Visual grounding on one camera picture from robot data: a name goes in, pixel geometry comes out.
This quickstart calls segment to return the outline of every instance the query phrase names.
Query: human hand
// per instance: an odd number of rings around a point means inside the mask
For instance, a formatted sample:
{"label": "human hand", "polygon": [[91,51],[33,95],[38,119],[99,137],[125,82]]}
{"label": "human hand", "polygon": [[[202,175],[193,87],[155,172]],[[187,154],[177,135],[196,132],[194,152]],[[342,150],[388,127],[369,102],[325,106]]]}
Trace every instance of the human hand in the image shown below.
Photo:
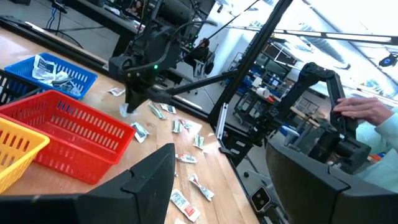
{"label": "human hand", "polygon": [[379,126],[385,120],[390,118],[394,112],[382,104],[377,98],[341,98],[338,99],[334,112],[365,121]]}

